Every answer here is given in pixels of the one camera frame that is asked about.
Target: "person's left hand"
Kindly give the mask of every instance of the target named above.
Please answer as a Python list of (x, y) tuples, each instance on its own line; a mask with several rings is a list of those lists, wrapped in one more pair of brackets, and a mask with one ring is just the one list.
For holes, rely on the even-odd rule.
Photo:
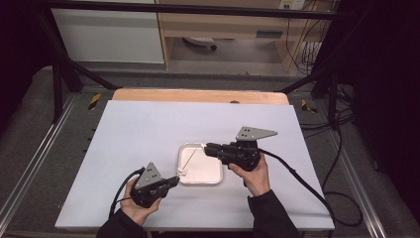
[[(130, 197), (130, 191), (135, 183), (135, 179), (130, 180), (127, 182), (126, 191), (124, 192), (124, 197)], [(158, 210), (158, 206), (160, 204), (161, 198), (158, 198), (154, 204), (152, 204), (149, 208), (144, 208), (138, 206), (132, 199), (125, 199), (121, 201), (121, 209), (123, 210), (126, 215), (128, 215), (134, 222), (143, 226), (145, 223), (146, 218), (153, 212)]]

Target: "gray floor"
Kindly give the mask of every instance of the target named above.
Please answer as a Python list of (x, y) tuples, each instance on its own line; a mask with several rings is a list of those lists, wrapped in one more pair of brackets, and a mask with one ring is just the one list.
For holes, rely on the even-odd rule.
[[(279, 59), (272, 54), (273, 45), (268, 42), (221, 40), (216, 52), (208, 52), (207, 49), (191, 47), (179, 40), (175, 42), (173, 64), (169, 70), (158, 66), (144, 69), (144, 65), (135, 70), (120, 67), (119, 70), (110, 70), (108, 67), (97, 69), (98, 74), (106, 79), (127, 87), (261, 91), (280, 89), (296, 80), (298, 74), (296, 71), (282, 71)], [(245, 54), (236, 56), (234, 52)], [(265, 65), (256, 63), (257, 60), (265, 62)], [(113, 93), (96, 87), (95, 83), (87, 79), (84, 81), (90, 89), (77, 96), (66, 123), (11, 220), (7, 233), (43, 232), (53, 233), (55, 236), (69, 233), (53, 227), (59, 214), (59, 205), (65, 201), (83, 160), (83, 151), (88, 149), (88, 138), (93, 137), (92, 129), (96, 128), (106, 101)], [(306, 93), (310, 87), (310, 84), (306, 85), (298, 93), (289, 95), (300, 123), (320, 123), (324, 120), (319, 113), (302, 111), (300, 108), (302, 98), (310, 106), (316, 105)], [(101, 91), (102, 96), (95, 110), (89, 111), (87, 107), (96, 90)], [(0, 135), (0, 168), (3, 169), (0, 174), (1, 205), (6, 202), (47, 133), (52, 118), (52, 76), (50, 71), (45, 70), (34, 77), (22, 107)], [(371, 157), (357, 126), (347, 124), (342, 131), (346, 151), (388, 237), (420, 237), (419, 225), (399, 198), (387, 175), (373, 169)], [(331, 137), (324, 132), (306, 139), (306, 142), (317, 176), (319, 180), (323, 180), (337, 153)], [(327, 183), (327, 190), (352, 195), (340, 164), (334, 169)], [(357, 211), (346, 200), (333, 196), (329, 200), (337, 217), (348, 222), (357, 219)], [(43, 234), (42, 237), (48, 237), (48, 234)], [(369, 237), (369, 232), (364, 223), (358, 227), (337, 224), (335, 237)]]

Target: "black metal frame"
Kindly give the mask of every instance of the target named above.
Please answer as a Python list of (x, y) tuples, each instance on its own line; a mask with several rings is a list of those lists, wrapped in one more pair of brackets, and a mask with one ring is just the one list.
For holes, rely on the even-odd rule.
[[(289, 18), (289, 19), (319, 19), (319, 20), (339, 20), (352, 19), (355, 15), (350, 13), (334, 12), (313, 12), (313, 11), (290, 11), (290, 10), (271, 10), (259, 8), (237, 8), (237, 7), (214, 7), (214, 6), (195, 6), (195, 5), (167, 5), (167, 4), (142, 4), (142, 3), (115, 3), (115, 2), (91, 2), (91, 1), (64, 1), (64, 0), (38, 0), (35, 1), (33, 13), (40, 26), (48, 37), (52, 48), (53, 57), (56, 65), (54, 71), (54, 121), (62, 112), (62, 92), (60, 86), (61, 78), (66, 82), (70, 91), (80, 91), (83, 87), (78, 78), (77, 71), (88, 76), (92, 80), (105, 86), (108, 89), (118, 89), (105, 79), (99, 77), (83, 66), (73, 61), (67, 54), (63, 44), (58, 40), (49, 21), (46, 19), (46, 9), (74, 9), (74, 10), (95, 10), (95, 11), (121, 11), (121, 12), (152, 12), (152, 13), (177, 13), (177, 14), (206, 14), (224, 16), (249, 16), (267, 18)], [(301, 85), (315, 80), (324, 70), (312, 72), (303, 80), (300, 80), (280, 92), (288, 93)]]

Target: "hand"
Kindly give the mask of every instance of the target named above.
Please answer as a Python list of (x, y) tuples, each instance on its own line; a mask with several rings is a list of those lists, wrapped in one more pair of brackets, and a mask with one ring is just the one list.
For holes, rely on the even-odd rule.
[(268, 165), (266, 164), (263, 153), (260, 153), (259, 164), (251, 172), (246, 172), (235, 164), (229, 164), (229, 169), (231, 169), (237, 176), (244, 179), (245, 184), (253, 196), (263, 195), (264, 193), (270, 191)]
[[(130, 197), (130, 191), (135, 183), (135, 179), (127, 182), (126, 191), (124, 192), (124, 197)], [(138, 206), (132, 199), (126, 199), (121, 201), (121, 209), (126, 215), (128, 215), (134, 222), (143, 226), (146, 218), (153, 212), (158, 210), (158, 205), (160, 204), (161, 198), (158, 198), (154, 204), (149, 208), (144, 208)]]

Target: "sleeve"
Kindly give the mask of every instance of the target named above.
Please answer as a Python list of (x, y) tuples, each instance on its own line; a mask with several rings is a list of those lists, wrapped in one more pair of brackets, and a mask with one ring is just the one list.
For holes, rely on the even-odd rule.
[(299, 232), (272, 190), (263, 195), (248, 197), (254, 216), (254, 238), (297, 238)]
[(119, 209), (99, 228), (96, 238), (141, 238), (144, 229)]

